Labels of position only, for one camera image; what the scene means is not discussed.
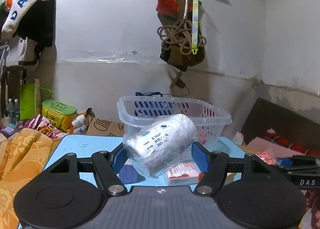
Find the pink white tissue pack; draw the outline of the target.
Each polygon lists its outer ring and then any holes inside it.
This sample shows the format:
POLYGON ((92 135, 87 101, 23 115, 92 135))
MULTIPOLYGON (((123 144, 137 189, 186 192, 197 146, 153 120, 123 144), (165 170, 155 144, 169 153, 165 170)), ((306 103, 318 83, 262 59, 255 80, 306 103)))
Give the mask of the pink white tissue pack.
POLYGON ((276 165, 277 160, 272 156, 271 153, 263 151, 256 153, 257 157, 259 157, 261 160, 263 160, 268 165, 276 165))

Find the purple white small box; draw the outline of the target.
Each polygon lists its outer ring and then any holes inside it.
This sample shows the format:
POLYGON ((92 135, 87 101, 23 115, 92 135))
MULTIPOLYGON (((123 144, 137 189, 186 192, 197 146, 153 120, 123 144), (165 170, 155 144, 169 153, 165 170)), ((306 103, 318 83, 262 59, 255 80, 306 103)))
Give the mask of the purple white small box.
POLYGON ((145 180, 133 167, 133 165, 124 165, 120 170, 118 177, 125 185, 139 183, 145 180))

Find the pink thank you card box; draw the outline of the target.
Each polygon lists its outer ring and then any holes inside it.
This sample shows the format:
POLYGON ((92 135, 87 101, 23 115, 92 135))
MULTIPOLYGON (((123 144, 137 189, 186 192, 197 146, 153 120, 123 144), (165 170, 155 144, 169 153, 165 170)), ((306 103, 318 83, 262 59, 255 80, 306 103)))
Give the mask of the pink thank you card box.
POLYGON ((167 171, 164 180, 167 186, 194 185, 199 181, 200 170, 194 162, 183 162, 167 171))

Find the white bandage roll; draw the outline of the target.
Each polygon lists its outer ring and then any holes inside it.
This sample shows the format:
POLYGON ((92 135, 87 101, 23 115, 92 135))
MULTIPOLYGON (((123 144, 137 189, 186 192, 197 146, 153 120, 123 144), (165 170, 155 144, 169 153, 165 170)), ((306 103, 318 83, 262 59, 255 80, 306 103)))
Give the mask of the white bandage roll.
POLYGON ((158 117, 132 136, 124 137, 127 157, 145 178, 158 178, 190 156, 197 128, 184 114, 158 117))

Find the pink bed sheet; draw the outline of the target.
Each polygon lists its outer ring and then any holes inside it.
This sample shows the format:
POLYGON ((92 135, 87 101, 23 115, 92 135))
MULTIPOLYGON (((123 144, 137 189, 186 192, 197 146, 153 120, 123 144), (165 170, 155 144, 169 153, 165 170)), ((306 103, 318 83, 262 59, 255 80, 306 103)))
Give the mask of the pink bed sheet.
POLYGON ((272 143, 260 137, 256 137, 247 145, 254 152, 269 152, 274 157, 291 157, 293 155, 304 155, 303 153, 282 147, 278 144, 272 143))

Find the dark wooden headboard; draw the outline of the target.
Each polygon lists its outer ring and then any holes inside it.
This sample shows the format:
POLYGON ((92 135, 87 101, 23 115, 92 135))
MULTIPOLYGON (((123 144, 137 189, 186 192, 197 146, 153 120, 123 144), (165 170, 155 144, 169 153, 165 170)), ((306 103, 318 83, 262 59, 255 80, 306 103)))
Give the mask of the dark wooden headboard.
POLYGON ((307 155, 319 154, 319 124, 262 98, 255 101, 241 133, 245 144, 259 137, 307 155))

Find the orange patterned blanket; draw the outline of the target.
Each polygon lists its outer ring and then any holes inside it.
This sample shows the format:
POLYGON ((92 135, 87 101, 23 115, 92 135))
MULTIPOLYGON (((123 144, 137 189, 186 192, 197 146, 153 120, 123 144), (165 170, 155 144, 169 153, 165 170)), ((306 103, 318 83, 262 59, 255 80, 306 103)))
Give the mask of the orange patterned blanket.
POLYGON ((12 139, 1 142, 1 228, 17 228, 14 197, 42 172, 60 141, 40 131, 22 129, 12 139))

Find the white tube bottle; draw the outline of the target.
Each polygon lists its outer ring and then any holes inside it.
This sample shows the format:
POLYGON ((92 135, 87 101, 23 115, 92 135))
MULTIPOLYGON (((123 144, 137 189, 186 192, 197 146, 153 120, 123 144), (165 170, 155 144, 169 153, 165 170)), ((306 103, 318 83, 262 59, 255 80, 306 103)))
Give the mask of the white tube bottle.
POLYGON ((85 134, 87 127, 85 115, 81 114, 76 116, 76 118, 71 121, 71 125, 73 128, 73 134, 85 134))

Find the cardboard box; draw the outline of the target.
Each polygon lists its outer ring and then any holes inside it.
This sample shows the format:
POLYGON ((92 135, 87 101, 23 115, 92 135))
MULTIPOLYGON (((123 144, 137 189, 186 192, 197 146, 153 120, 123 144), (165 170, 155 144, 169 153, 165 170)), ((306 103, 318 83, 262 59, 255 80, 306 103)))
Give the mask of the cardboard box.
POLYGON ((88 126, 86 135, 123 137, 124 133, 124 125, 122 123, 93 118, 88 126))

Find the floral pink cloth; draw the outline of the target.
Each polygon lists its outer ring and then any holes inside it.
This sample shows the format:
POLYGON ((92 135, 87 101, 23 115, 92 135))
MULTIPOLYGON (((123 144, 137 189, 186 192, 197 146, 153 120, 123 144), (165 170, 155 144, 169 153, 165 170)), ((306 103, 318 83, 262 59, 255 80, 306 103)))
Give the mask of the floral pink cloth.
POLYGON ((40 131, 50 139, 60 139, 67 135, 56 128, 50 120, 40 114, 26 121, 24 128, 40 131))

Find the yellow green tin box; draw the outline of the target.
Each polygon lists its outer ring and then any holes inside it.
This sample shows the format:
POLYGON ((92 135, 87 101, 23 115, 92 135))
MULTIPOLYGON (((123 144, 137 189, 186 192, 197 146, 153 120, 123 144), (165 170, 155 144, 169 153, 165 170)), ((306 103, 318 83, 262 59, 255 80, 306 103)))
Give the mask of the yellow green tin box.
POLYGON ((57 100, 47 99, 42 102, 42 115, 61 131, 70 129, 71 120, 76 117, 76 113, 75 107, 57 100))

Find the plastic water bottle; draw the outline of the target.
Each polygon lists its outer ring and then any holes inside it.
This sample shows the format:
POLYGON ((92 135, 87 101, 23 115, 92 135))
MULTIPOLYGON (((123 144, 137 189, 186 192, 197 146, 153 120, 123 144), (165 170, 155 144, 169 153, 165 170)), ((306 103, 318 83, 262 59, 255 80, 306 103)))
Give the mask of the plastic water bottle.
POLYGON ((14 118, 16 123, 20 121, 20 105, 18 99, 15 99, 14 103, 14 118))

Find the green paper bag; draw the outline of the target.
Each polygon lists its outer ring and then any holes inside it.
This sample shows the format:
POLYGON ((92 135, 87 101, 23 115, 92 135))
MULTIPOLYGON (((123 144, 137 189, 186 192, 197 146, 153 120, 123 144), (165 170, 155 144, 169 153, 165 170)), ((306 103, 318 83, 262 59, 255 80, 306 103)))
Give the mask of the green paper bag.
POLYGON ((40 81, 21 84, 20 87, 20 119, 29 120, 41 113, 40 81))

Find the dark brown hanging bag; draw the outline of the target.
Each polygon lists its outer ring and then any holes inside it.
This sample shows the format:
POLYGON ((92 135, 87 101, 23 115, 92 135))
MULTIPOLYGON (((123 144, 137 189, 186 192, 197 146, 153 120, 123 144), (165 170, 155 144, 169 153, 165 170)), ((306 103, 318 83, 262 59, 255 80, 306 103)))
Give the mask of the dark brown hanging bag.
POLYGON ((160 58, 167 64, 185 72, 189 67, 203 62, 207 39, 199 32, 197 43, 193 43, 191 20, 178 20, 161 26, 157 34, 162 42, 160 58))

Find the black hanging garment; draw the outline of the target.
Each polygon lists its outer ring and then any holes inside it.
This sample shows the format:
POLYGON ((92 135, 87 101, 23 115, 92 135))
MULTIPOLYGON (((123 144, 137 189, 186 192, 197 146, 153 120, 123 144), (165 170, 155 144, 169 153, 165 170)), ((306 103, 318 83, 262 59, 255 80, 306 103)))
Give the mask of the black hanging garment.
POLYGON ((21 19, 16 33, 24 40, 26 47, 19 65, 36 65, 43 50, 53 46, 55 6, 55 0, 38 0, 21 19))

